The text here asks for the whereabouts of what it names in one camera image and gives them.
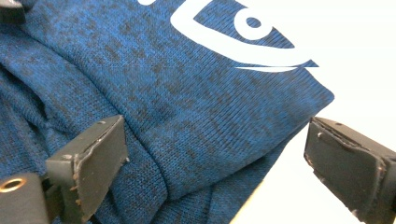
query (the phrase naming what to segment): white table surface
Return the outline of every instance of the white table surface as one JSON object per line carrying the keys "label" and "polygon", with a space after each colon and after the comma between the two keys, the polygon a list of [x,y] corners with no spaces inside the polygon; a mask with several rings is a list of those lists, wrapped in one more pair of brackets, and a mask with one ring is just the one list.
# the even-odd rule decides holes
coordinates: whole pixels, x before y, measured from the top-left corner
{"label": "white table surface", "polygon": [[[244,1],[258,8],[320,68],[309,68],[335,100],[318,116],[396,150],[396,1]],[[357,224],[303,158],[307,128],[233,220],[236,223]]]}

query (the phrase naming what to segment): clothing item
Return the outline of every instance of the clothing item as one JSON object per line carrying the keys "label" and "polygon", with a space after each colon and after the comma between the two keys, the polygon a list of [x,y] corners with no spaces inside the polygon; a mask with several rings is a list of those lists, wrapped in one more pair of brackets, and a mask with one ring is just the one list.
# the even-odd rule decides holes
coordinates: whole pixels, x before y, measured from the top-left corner
{"label": "clothing item", "polygon": [[[333,98],[240,1],[22,2],[26,23],[0,25],[0,178],[43,175],[77,134],[122,114],[130,162],[103,223],[229,222]],[[297,68],[237,68],[257,66]]]}

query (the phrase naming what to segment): blue sweater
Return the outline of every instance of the blue sweater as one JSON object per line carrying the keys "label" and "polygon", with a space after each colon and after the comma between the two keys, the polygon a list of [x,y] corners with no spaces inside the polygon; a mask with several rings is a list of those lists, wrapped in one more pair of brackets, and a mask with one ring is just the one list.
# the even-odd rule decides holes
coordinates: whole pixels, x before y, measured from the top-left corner
{"label": "blue sweater", "polygon": [[[0,25],[0,178],[43,175],[77,134],[122,114],[131,161],[103,223],[229,222],[333,98],[304,69],[315,63],[237,1],[22,2],[26,23]],[[296,68],[237,68],[257,66]]]}

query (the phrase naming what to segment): bolt hole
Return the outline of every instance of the bolt hole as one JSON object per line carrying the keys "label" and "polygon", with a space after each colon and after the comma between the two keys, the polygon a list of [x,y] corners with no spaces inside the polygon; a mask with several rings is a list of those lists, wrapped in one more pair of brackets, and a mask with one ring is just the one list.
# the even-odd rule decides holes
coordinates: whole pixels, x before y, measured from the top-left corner
{"label": "bolt hole", "polygon": [[8,180],[6,183],[4,183],[2,186],[0,186],[0,192],[1,193],[11,192],[15,189],[22,187],[25,183],[26,183],[26,180],[21,179],[21,178],[15,178],[15,179]]}
{"label": "bolt hole", "polygon": [[5,189],[11,189],[17,187],[21,183],[20,180],[12,181],[4,186]]}

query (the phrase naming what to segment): heathered blue fabric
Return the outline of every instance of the heathered blue fabric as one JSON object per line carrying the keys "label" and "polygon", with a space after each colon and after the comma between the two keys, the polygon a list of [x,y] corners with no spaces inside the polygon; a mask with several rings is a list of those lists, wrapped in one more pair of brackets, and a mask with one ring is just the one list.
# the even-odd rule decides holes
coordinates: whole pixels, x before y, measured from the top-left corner
{"label": "heathered blue fabric", "polygon": [[[0,178],[43,175],[47,157],[122,114],[131,161],[96,214],[103,223],[229,222],[333,98],[304,68],[238,69],[189,40],[170,23],[181,0],[24,3],[26,24],[0,25]],[[195,20],[242,40],[241,8],[213,1]],[[293,48],[276,28],[246,42]]]}

